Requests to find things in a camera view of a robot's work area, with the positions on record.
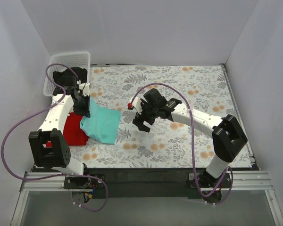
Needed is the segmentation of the teal t shirt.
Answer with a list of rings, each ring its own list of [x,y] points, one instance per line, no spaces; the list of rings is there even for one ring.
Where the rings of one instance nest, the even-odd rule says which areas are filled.
[[[92,98],[89,103],[90,117],[84,116],[80,129],[90,138],[108,145],[114,145],[120,122],[120,112],[99,106]]]

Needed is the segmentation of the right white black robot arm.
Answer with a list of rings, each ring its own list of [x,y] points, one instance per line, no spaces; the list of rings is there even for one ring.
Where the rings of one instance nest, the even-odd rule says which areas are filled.
[[[203,173],[194,179],[195,184],[215,187],[230,163],[247,144],[248,139],[233,115],[213,116],[198,110],[191,110],[182,101],[171,98],[166,100],[157,89],[146,92],[143,98],[132,97],[128,102],[129,110],[136,110],[133,124],[140,131],[149,132],[156,118],[182,123],[208,135],[213,140],[215,155]]]

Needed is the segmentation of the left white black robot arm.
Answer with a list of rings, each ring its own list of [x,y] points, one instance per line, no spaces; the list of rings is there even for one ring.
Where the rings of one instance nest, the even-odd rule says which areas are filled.
[[[29,143],[37,167],[58,170],[71,177],[80,188],[90,185],[86,166],[71,157],[63,131],[70,111],[90,117],[89,96],[83,95],[81,81],[73,75],[54,72],[53,81],[59,86],[52,94],[52,108],[37,131],[29,134]]]

